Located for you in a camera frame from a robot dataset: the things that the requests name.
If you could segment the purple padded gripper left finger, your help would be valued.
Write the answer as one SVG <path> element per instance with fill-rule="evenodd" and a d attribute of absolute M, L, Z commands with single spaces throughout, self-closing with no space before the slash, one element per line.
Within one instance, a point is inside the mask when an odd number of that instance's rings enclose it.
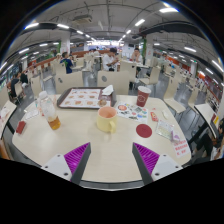
<path fill-rule="evenodd" d="M 86 143 L 65 155 L 56 154 L 42 169 L 79 185 L 90 154 L 91 145 Z"/>

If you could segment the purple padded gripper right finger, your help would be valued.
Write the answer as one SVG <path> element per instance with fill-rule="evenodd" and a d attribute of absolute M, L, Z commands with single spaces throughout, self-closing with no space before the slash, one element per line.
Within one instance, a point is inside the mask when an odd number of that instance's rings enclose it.
<path fill-rule="evenodd" d="M 137 143 L 133 144 L 132 153 L 145 185 L 182 169 L 182 166 L 176 163 L 169 155 L 159 155 Z"/>

